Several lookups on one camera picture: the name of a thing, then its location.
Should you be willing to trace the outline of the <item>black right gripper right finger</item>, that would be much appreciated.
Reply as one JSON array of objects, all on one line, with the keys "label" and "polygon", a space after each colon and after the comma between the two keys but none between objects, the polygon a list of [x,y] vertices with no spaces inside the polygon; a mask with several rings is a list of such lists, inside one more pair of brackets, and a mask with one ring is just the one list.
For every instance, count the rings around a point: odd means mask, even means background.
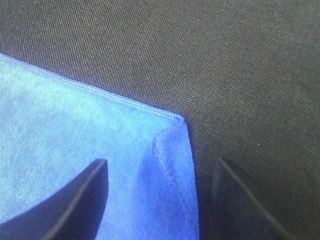
[{"label": "black right gripper right finger", "polygon": [[288,209],[231,159],[219,157],[212,180],[215,228],[224,240],[302,240]]}]

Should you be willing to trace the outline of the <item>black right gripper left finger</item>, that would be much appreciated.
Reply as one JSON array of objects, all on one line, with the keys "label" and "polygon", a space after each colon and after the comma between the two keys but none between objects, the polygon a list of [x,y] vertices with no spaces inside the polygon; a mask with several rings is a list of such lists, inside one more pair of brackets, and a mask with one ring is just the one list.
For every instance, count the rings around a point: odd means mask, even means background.
[{"label": "black right gripper left finger", "polygon": [[2,240],[94,240],[108,200],[108,161],[95,159],[72,181],[2,223]]}]

